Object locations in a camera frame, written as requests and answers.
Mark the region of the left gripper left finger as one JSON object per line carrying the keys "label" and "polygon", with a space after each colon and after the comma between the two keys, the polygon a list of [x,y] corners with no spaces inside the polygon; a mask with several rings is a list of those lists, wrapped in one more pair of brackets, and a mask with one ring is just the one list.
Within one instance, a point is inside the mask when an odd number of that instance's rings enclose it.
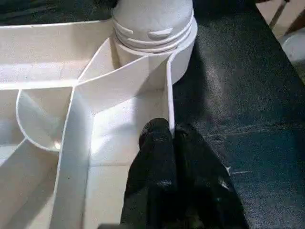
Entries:
{"label": "left gripper left finger", "polygon": [[177,177],[172,134],[164,118],[149,121],[127,177],[120,223],[134,229],[163,229],[175,218]]}

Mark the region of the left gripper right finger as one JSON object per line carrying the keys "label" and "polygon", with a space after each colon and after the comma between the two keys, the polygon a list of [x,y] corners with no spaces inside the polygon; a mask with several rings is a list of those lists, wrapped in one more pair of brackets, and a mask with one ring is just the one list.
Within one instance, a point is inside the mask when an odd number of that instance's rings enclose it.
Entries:
{"label": "left gripper right finger", "polygon": [[247,229],[242,202],[218,155],[191,125],[174,134],[177,180],[187,213],[208,229]]}

